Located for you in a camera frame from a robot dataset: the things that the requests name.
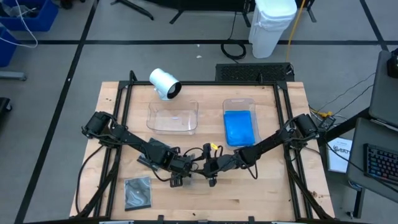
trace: white cylinder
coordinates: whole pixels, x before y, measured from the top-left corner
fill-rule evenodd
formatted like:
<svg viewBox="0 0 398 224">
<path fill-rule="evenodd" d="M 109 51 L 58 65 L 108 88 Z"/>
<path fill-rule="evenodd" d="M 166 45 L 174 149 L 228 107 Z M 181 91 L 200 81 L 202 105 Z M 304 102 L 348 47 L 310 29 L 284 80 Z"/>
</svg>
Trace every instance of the white cylinder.
<svg viewBox="0 0 398 224">
<path fill-rule="evenodd" d="M 156 68 L 150 74 L 149 81 L 155 86 L 161 100 L 171 100 L 181 90 L 180 82 L 160 68 Z"/>
<path fill-rule="evenodd" d="M 256 0 L 249 35 L 253 56 L 256 58 L 271 56 L 296 12 L 297 5 L 294 0 Z"/>
</svg>

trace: yellow cable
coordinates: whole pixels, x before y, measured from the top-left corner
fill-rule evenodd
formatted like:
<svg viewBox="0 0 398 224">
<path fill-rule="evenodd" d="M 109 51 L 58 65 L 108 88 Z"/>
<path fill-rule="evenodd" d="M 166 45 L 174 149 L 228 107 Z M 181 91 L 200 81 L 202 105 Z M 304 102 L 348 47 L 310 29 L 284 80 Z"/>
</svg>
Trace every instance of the yellow cable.
<svg viewBox="0 0 398 224">
<path fill-rule="evenodd" d="M 303 0 L 301 2 L 300 11 L 298 12 L 298 16 L 297 16 L 297 18 L 296 18 L 296 20 L 294 22 L 293 30 L 290 33 L 289 43 L 287 44 L 286 62 L 289 60 L 290 43 L 292 43 L 293 35 L 294 35 L 294 32 L 296 31 L 297 24 L 299 23 L 299 19 L 300 19 L 300 16 L 301 16 L 301 12 L 303 11 L 305 2 L 306 2 L 306 0 Z"/>
</svg>

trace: blue object in container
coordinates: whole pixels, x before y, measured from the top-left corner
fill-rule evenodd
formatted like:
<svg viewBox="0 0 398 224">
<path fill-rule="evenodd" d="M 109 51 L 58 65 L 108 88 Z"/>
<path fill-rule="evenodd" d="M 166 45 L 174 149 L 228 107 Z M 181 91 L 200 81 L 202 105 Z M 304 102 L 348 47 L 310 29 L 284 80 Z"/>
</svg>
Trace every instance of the blue object in container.
<svg viewBox="0 0 398 224">
<path fill-rule="evenodd" d="M 3 3 L 10 7 L 17 5 L 15 0 L 3 0 Z M 20 6 L 40 6 L 40 12 L 37 17 L 24 17 L 26 26 L 30 31 L 47 32 L 50 30 L 52 23 L 58 14 L 58 7 L 51 0 L 19 0 L 18 3 Z M 0 23 L 9 30 L 26 30 L 19 17 L 0 17 Z"/>
<path fill-rule="evenodd" d="M 251 146 L 255 143 L 250 111 L 225 111 L 226 142 L 230 146 Z"/>
<path fill-rule="evenodd" d="M 18 44 L 18 41 L 8 33 L 7 29 L 4 27 L 0 27 L 0 37 L 4 40 Z M 16 45 L 0 40 L 0 67 L 8 66 L 16 48 Z"/>
</svg>

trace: blue sponge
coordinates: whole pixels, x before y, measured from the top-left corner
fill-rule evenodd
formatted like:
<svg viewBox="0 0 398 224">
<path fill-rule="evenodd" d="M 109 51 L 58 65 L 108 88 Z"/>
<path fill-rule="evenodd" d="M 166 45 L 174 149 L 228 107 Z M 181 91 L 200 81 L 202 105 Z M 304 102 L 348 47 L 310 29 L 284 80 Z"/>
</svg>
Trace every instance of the blue sponge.
<svg viewBox="0 0 398 224">
<path fill-rule="evenodd" d="M 252 146 L 255 143 L 250 111 L 225 111 L 226 142 L 230 146 Z"/>
</svg>

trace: black metal frame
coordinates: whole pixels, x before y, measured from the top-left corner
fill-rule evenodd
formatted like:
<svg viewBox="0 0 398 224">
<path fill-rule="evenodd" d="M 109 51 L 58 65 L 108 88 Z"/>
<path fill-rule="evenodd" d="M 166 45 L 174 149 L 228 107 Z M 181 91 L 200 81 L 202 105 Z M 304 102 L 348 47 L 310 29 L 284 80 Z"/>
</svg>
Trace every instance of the black metal frame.
<svg viewBox="0 0 398 224">
<path fill-rule="evenodd" d="M 274 89 L 274 97 L 275 97 L 275 104 L 276 104 L 276 109 L 277 109 L 277 114 L 278 114 L 278 120 L 279 120 L 279 125 L 280 127 L 283 127 L 284 125 L 284 116 L 282 112 L 282 104 L 279 96 L 279 90 L 282 89 L 283 95 L 284 95 L 284 101 L 286 105 L 286 110 L 287 110 L 287 115 L 288 119 L 293 118 L 293 112 L 292 108 L 290 105 L 290 98 L 289 98 L 289 92 L 287 89 L 287 84 L 286 82 L 181 82 L 182 85 L 219 85 L 219 86 L 226 86 L 226 85 L 232 85 L 232 86 L 272 86 Z M 116 94 L 116 101 L 115 101 L 115 107 L 113 111 L 113 115 L 117 116 L 119 114 L 119 108 L 121 105 L 121 97 L 124 89 L 127 89 L 127 94 L 126 94 L 126 99 L 124 103 L 124 109 L 123 109 L 123 115 L 122 115 L 122 121 L 121 123 L 123 125 L 126 124 L 127 122 L 127 114 L 129 111 L 130 107 L 130 99 L 131 99 L 131 94 L 132 94 L 132 87 L 133 85 L 152 85 L 148 81 L 137 81 L 137 78 L 133 72 L 130 72 L 130 80 L 128 81 L 120 81 L 118 85 L 118 92 Z M 104 181 L 104 178 L 107 176 L 108 173 L 108 167 L 110 163 L 110 157 L 111 157 L 111 151 L 112 149 L 106 149 L 105 152 L 105 157 L 104 157 L 104 163 L 102 167 L 102 172 L 101 172 L 101 179 L 99 184 L 102 184 Z M 285 153 L 285 161 L 286 161 L 286 166 L 288 166 L 288 162 L 291 163 L 291 157 L 290 157 L 290 148 L 287 145 L 284 145 L 284 153 Z M 114 164 L 116 163 L 117 167 L 119 167 L 120 163 L 120 155 L 121 155 L 121 147 L 116 148 L 116 154 L 119 156 L 115 156 Z M 296 152 L 297 159 L 297 169 L 298 173 L 300 176 L 301 181 L 304 183 L 305 186 L 305 175 L 304 175 L 304 169 L 303 169 L 303 164 L 302 160 L 300 157 L 300 154 Z M 98 222 L 103 222 L 103 221 L 111 221 L 111 214 L 112 214 L 112 207 L 113 207 L 113 200 L 114 200 L 114 194 L 116 190 L 116 179 L 118 176 L 118 170 L 116 171 L 116 176 L 112 180 L 109 188 L 109 197 L 108 197 L 108 202 L 106 206 L 106 213 L 105 216 L 100 216 L 100 210 L 101 210 L 101 204 L 102 204 L 102 198 L 99 199 L 97 202 L 93 217 L 83 217 L 83 218 L 71 218 L 69 220 L 54 220 L 54 221 L 48 221 L 48 222 L 38 222 L 38 223 L 98 223 Z M 304 221 L 304 220 L 313 220 L 312 218 L 312 209 L 310 204 L 308 203 L 307 199 L 303 197 L 304 203 L 305 203 L 305 211 L 307 215 L 307 219 L 302 218 L 300 214 L 300 205 L 298 202 L 298 197 L 297 197 L 297 190 L 296 190 L 296 184 L 289 176 L 289 186 L 290 186 L 290 194 L 292 197 L 292 205 L 293 205 L 293 210 L 294 210 L 294 216 L 296 222 L 298 221 Z M 158 222 L 159 223 L 198 223 L 198 221 L 163 221 L 164 216 L 159 215 L 158 217 Z M 249 223 L 270 223 L 270 222 L 255 222 L 254 217 L 248 217 Z M 330 220 L 320 220 L 323 223 L 328 223 Z M 134 223 L 154 223 L 156 222 L 155 220 L 139 220 L 139 221 L 134 221 Z M 247 222 L 212 222 L 212 223 L 247 223 Z"/>
</svg>

